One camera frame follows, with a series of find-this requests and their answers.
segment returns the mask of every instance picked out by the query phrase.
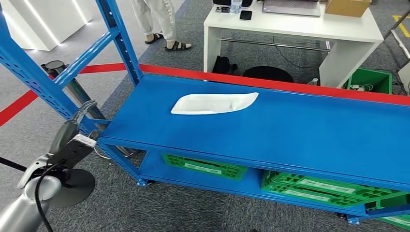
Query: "sandal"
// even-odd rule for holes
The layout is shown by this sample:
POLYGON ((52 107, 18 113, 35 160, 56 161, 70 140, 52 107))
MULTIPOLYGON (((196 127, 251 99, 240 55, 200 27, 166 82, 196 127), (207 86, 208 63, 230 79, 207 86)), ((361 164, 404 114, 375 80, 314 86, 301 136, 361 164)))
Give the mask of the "sandal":
POLYGON ((160 40, 162 38, 164 38, 162 34, 154 33, 154 39, 151 40, 150 42, 145 41, 145 44, 153 44, 155 41, 160 40))
POLYGON ((191 47, 187 47, 186 43, 181 43, 181 47, 178 48, 179 44, 180 44, 180 43, 179 43, 178 41, 175 41, 174 46, 172 46, 172 48, 167 48, 167 47, 165 47, 165 50, 166 50, 167 52, 173 52, 173 51, 189 50, 189 49, 192 48, 192 46, 191 46, 191 47))

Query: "yellow floor line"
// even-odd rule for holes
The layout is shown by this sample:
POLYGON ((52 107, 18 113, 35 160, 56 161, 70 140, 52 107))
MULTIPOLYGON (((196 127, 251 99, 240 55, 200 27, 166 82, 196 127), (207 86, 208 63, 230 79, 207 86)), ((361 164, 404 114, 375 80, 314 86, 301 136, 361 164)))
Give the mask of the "yellow floor line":
MULTIPOLYGON (((400 15, 392 15, 392 17, 396 22, 401 18, 400 15)), ((404 27, 404 25, 402 23, 400 23, 400 25, 398 25, 398 27, 403 32, 404 36, 406 36, 407 38, 410 38, 410 33, 407 31, 407 29, 404 27)))

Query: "red barrier tape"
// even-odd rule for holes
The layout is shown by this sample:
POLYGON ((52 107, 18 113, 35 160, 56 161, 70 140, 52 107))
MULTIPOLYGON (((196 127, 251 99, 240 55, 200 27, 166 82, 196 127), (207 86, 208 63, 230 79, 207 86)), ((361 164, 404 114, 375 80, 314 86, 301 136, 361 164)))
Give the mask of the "red barrier tape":
POLYGON ((18 112, 28 106, 37 98, 37 95, 29 90, 25 94, 21 95, 17 100, 7 106, 0 112, 0 127, 14 117, 18 112))
MULTIPOLYGON (((140 64, 140 68, 143 72, 154 73, 160 75, 177 76, 196 80, 208 80, 215 82, 223 82, 228 84, 242 85, 242 86, 252 86, 261 88, 270 88, 298 93, 307 93, 315 95, 324 95, 337 98, 347 98, 353 100, 362 101, 372 101, 372 102, 382 102, 397 105, 408 105, 410 106, 410 98, 407 96, 400 95, 389 95, 382 93, 371 93, 371 92, 359 92, 354 90, 330 88, 330 87, 319 87, 319 86, 309 86, 304 84, 286 83, 279 81, 269 81, 262 79, 254 79, 242 76, 231 76, 223 74, 215 74, 209 72, 198 72, 185 69, 175 69, 169 67, 161 67, 154 65, 140 64)), ((98 64, 98 65, 88 65, 80 73, 103 73, 103 72, 114 72, 126 70, 123 63, 112 63, 112 64, 98 64)), ((18 112, 29 105, 37 96, 31 90, 23 94, 15 102, 7 106, 0 112, 0 126, 14 117, 18 112)))

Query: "table leg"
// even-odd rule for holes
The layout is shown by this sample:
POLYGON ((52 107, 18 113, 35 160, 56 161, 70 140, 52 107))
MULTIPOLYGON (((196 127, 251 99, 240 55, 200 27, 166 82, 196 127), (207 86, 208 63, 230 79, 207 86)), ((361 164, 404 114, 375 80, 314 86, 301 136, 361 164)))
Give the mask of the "table leg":
POLYGON ((407 64, 398 71, 398 76, 401 82, 403 82, 404 89, 410 93, 410 62, 407 62, 407 64))
POLYGON ((379 44, 337 41, 319 68, 321 85, 342 87, 379 44))
POLYGON ((220 55, 221 28, 204 27, 204 72, 214 69, 217 56, 220 55))

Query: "green crate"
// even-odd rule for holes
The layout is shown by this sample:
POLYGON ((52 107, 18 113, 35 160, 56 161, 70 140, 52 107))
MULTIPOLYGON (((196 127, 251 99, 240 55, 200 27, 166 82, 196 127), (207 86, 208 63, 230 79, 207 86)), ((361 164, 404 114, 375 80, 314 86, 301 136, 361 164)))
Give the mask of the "green crate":
MULTIPOLYGON (((265 180, 269 178, 269 172, 270 171, 265 171, 262 183, 265 183, 265 180)), ((361 203, 361 200, 356 198, 328 193, 324 191, 318 191, 300 186, 287 185, 280 182, 272 182, 270 185, 262 184, 261 189, 268 192, 280 193, 292 197, 298 197, 305 200, 327 203, 340 207, 347 207, 361 203)))
POLYGON ((378 220, 410 231, 410 216, 409 215, 383 217, 383 218, 378 218, 378 220))
POLYGON ((189 159, 181 156, 163 154, 164 161, 168 165, 203 173, 213 174, 221 177, 240 180, 246 171, 246 167, 237 165, 207 161, 201 159, 189 159))
POLYGON ((368 203, 376 200, 387 199, 408 194, 407 192, 391 190, 386 188, 357 185, 290 173, 279 173, 273 171, 268 172, 270 174, 268 178, 262 183, 263 186, 268 186, 279 182, 306 189, 312 189, 326 193, 356 198, 360 200, 360 203, 368 203))
POLYGON ((366 206, 366 210, 374 210, 374 209, 383 209, 386 207, 399 206, 399 205, 404 205, 404 204, 409 204, 409 203, 410 203, 410 194, 407 194, 407 195, 402 195, 398 197, 392 197, 389 199, 370 202, 370 203, 367 203, 365 206, 366 206))
POLYGON ((343 87, 350 89, 352 85, 365 84, 373 86, 370 92, 392 94, 392 75, 367 69, 357 69, 343 87))
MULTIPOLYGON (((390 206, 399 206, 410 203, 410 195, 404 195, 399 197, 393 197, 390 199, 375 201, 366 204, 366 210, 383 209, 390 206)), ((377 218, 379 221, 383 221, 397 227, 410 230, 410 215, 399 215, 393 217, 377 218)))

